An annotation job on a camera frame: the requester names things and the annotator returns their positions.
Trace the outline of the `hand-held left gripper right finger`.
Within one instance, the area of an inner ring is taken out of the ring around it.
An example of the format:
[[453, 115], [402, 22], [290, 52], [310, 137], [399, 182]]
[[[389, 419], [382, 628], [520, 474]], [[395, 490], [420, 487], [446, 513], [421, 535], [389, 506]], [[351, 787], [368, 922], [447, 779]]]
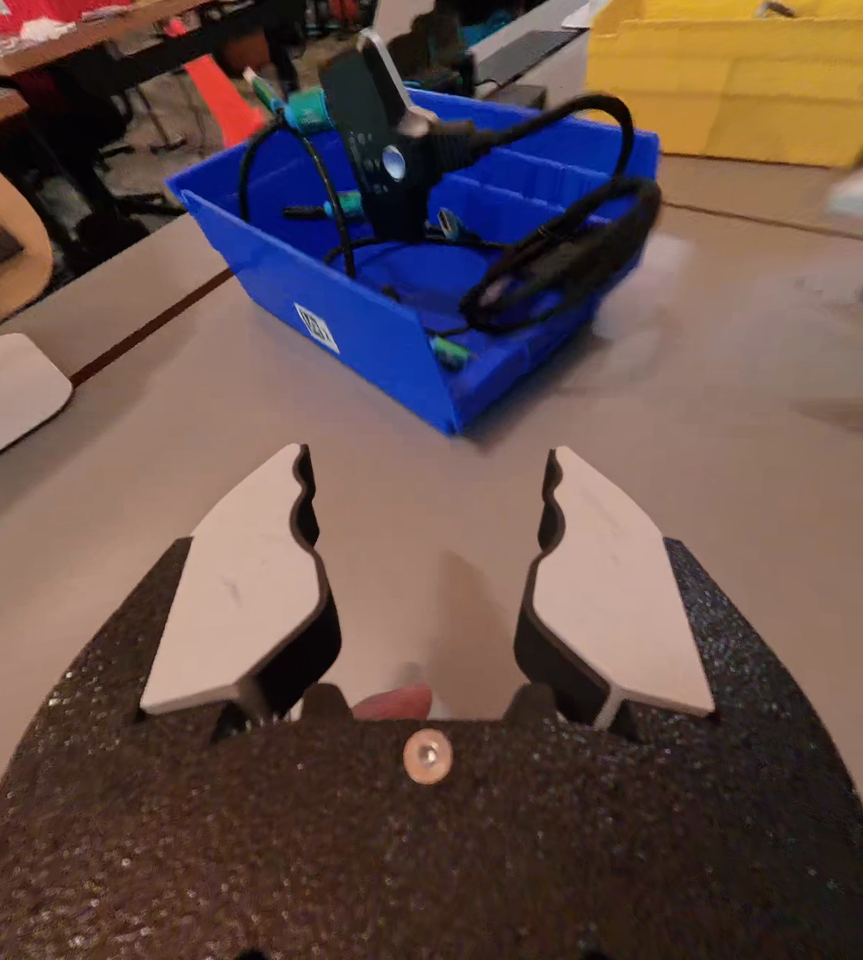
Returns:
[[538, 555], [514, 658], [565, 719], [606, 731], [640, 705], [706, 718], [716, 705], [663, 535], [567, 446], [549, 450]]

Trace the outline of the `green plug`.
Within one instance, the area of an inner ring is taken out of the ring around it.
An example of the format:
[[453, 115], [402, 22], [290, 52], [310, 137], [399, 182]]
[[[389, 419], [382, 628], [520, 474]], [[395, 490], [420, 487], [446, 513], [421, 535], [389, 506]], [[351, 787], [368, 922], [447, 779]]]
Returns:
[[467, 346], [439, 335], [429, 337], [428, 345], [439, 365], [447, 371], [461, 371], [473, 358]]

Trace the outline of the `black office chair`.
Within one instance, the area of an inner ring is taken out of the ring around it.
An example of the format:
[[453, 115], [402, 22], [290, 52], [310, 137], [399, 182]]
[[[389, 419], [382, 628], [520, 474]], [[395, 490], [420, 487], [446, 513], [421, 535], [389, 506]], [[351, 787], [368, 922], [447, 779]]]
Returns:
[[178, 217], [163, 194], [114, 195], [99, 174], [102, 151], [125, 138], [129, 120], [110, 97], [84, 88], [66, 67], [51, 64], [1, 78], [28, 106], [28, 122], [92, 213]]

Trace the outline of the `red box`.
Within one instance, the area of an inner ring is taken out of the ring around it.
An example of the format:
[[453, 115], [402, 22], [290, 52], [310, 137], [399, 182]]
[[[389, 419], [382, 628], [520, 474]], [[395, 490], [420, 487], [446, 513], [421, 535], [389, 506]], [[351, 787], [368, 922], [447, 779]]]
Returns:
[[129, 1], [0, 1], [0, 37], [17, 37], [33, 21], [79, 23], [109, 10], [129, 10]]

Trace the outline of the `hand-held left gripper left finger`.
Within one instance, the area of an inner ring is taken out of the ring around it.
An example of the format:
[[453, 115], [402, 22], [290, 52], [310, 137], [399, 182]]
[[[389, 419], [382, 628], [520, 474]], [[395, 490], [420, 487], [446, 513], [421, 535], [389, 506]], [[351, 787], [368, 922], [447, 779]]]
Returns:
[[163, 716], [231, 704], [250, 721], [291, 718], [342, 650], [317, 544], [307, 444], [276, 452], [193, 530], [139, 709]]

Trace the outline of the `blue plastic bin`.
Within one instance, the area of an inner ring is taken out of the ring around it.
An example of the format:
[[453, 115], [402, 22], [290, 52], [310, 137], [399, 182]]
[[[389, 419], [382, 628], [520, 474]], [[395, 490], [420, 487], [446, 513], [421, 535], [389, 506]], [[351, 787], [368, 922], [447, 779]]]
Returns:
[[[371, 224], [288, 220], [360, 192], [335, 128], [272, 122], [167, 180], [248, 297], [445, 434], [460, 434], [589, 327], [638, 265], [661, 206], [660, 143], [617, 99], [543, 113], [412, 90], [470, 121], [475, 162], [429, 194], [419, 243]], [[439, 365], [429, 338], [467, 347]]]

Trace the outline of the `black silver adapter hub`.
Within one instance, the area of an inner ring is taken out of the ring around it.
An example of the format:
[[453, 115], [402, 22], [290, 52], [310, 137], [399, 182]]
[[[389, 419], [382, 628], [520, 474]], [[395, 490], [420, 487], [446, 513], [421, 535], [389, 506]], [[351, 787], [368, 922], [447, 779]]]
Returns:
[[319, 81], [374, 235], [385, 242], [421, 242], [432, 189], [476, 161], [476, 127], [445, 122], [416, 105], [372, 30], [327, 61]]

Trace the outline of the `wooden table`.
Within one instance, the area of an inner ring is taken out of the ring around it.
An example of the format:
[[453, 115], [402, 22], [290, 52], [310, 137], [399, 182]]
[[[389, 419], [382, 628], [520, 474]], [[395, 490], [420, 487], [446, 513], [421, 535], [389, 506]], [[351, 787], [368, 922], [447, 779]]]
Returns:
[[136, 53], [115, 53], [113, 49], [165, 28], [186, 14], [198, 14], [213, 2], [140, 2], [124, 11], [75, 23], [71, 30], [54, 39], [31, 43], [0, 43], [0, 79], [30, 70], [53, 66], [92, 51], [104, 49], [121, 65], [125, 74], [144, 82], [162, 72], [185, 66], [213, 54], [222, 43], [245, 36], [281, 18], [278, 2], [215, 2], [219, 17], [200, 16], [200, 25], [179, 35], [166, 35]]

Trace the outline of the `teal plug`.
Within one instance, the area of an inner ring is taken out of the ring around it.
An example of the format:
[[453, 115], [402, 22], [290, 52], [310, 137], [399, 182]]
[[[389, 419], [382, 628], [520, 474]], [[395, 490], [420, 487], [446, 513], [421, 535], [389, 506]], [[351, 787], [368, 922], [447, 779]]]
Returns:
[[325, 200], [318, 205], [289, 205], [281, 210], [281, 215], [287, 220], [301, 222], [316, 222], [338, 219], [341, 216], [349, 222], [363, 222], [366, 213], [360, 192], [345, 191], [337, 194], [337, 203]]

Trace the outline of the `yellow plastic bin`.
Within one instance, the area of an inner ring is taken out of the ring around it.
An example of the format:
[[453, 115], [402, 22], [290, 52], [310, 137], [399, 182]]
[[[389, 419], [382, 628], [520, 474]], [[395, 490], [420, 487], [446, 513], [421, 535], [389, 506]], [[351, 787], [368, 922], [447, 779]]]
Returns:
[[586, 86], [666, 154], [850, 167], [863, 155], [863, 2], [615, 1]]

